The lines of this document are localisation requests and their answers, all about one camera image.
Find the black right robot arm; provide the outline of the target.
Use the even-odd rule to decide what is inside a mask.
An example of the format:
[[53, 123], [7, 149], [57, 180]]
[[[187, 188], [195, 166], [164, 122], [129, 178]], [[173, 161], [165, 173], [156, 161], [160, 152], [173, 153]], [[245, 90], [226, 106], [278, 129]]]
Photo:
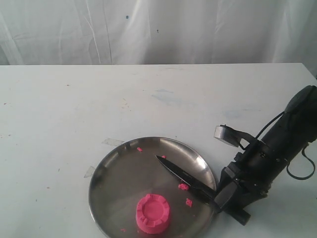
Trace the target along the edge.
[[224, 211], [242, 225], [250, 218], [244, 208], [266, 198], [274, 179], [316, 140], [316, 86], [299, 91], [267, 126], [262, 139], [223, 124], [215, 129], [214, 137], [231, 146], [239, 147], [242, 139], [249, 143], [222, 169], [213, 199], [216, 212]]

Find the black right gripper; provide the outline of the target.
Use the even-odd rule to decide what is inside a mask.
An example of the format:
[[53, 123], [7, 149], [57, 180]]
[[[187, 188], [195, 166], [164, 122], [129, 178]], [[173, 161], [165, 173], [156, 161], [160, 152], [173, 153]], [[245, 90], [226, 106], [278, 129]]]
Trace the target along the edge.
[[255, 139], [221, 171], [214, 202], [245, 226], [251, 215], [242, 208], [267, 196], [273, 180], [312, 142], [312, 124], [279, 119], [261, 140]]

